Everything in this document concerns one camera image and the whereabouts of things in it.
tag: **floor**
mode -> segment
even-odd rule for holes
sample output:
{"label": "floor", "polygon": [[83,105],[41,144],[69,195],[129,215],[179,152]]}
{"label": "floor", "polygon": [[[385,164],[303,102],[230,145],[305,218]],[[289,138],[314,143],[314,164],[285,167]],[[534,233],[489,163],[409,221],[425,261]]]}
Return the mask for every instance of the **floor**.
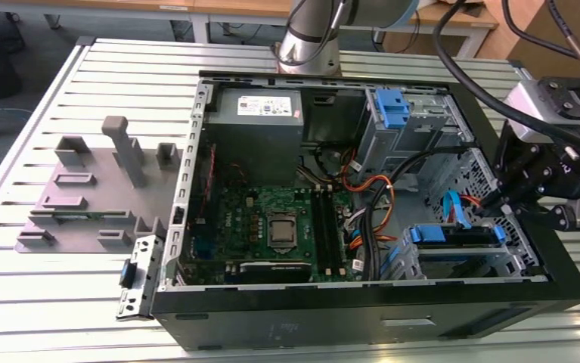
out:
{"label": "floor", "polygon": [[[11,55],[11,61],[23,79],[23,91],[17,96],[0,100],[0,108],[35,109],[81,36],[157,41],[178,39],[178,41],[193,42],[191,24],[186,22],[174,24],[177,34],[174,37],[171,23],[162,20],[67,16],[61,18],[62,28],[51,30],[43,15],[21,14],[19,16],[19,29],[27,47],[18,54]],[[247,24],[234,28],[231,32],[234,33],[231,36],[225,36],[222,27],[214,23],[211,26],[214,42],[242,44],[245,41],[249,45],[270,45],[282,40],[285,28],[267,25],[259,28],[258,25]],[[341,48],[354,51],[375,51],[370,32],[343,30]],[[26,120],[27,114],[22,111],[0,111],[0,161]]]}

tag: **aluminum extrusion table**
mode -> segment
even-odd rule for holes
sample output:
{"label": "aluminum extrusion table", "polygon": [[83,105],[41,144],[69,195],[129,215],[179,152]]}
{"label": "aluminum extrusion table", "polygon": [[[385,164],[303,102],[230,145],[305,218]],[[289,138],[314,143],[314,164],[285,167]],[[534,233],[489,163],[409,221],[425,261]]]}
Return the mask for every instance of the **aluminum extrusion table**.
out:
{"label": "aluminum extrusion table", "polygon": [[[510,64],[459,63],[503,98],[519,79]],[[187,353],[157,321],[114,320],[125,255],[14,251],[57,165],[53,149],[62,135],[82,135],[89,146],[110,147],[102,121],[122,114],[142,147],[175,142],[185,149],[199,70],[270,73],[275,61],[266,48],[241,45],[98,39],[93,46],[75,47],[0,165],[0,360],[287,361],[302,354],[301,361],[580,361],[580,306],[530,318],[481,340]],[[454,80],[427,56],[343,51],[342,70],[345,76]],[[502,117],[486,112],[501,129]],[[580,233],[561,237],[580,270]]]}

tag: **ram slot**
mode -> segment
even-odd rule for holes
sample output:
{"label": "ram slot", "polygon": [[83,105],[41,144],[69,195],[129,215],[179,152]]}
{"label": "ram slot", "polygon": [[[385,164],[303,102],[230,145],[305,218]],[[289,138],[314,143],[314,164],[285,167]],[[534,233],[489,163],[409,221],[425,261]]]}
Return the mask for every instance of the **ram slot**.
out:
{"label": "ram slot", "polygon": [[326,223],[323,222],[323,191],[313,191],[311,205],[313,205],[313,230],[314,230],[314,244],[318,248],[318,270],[322,274],[333,272],[330,266],[330,248],[326,236]]}
{"label": "ram slot", "polygon": [[338,232],[338,213],[334,208],[333,192],[327,191],[322,198],[322,213],[323,225],[326,227],[326,240],[330,255],[330,267],[333,268],[334,275],[345,275],[342,264],[342,246],[339,241]]}

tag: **open computer tower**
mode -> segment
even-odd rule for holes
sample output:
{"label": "open computer tower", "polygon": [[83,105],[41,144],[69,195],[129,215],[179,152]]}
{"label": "open computer tower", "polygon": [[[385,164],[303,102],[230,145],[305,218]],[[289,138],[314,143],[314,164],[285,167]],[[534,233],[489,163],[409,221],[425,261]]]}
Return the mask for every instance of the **open computer tower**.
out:
{"label": "open computer tower", "polygon": [[[461,85],[203,73],[190,123],[169,230],[138,240],[119,320],[158,319],[189,350],[266,349],[485,337],[580,303],[555,232],[507,207],[477,213],[498,137]],[[359,211],[386,185],[343,179],[463,145],[373,206],[373,225],[393,209],[371,278]]]}

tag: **screw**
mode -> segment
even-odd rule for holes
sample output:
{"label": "screw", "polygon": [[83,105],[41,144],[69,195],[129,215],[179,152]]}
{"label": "screw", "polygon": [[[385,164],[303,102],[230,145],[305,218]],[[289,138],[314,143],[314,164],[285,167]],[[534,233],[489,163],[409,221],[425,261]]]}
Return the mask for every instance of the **screw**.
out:
{"label": "screw", "polygon": [[573,160],[579,160],[579,154],[571,146],[566,146],[566,148],[563,150],[566,151],[566,154],[569,154],[569,157]]}

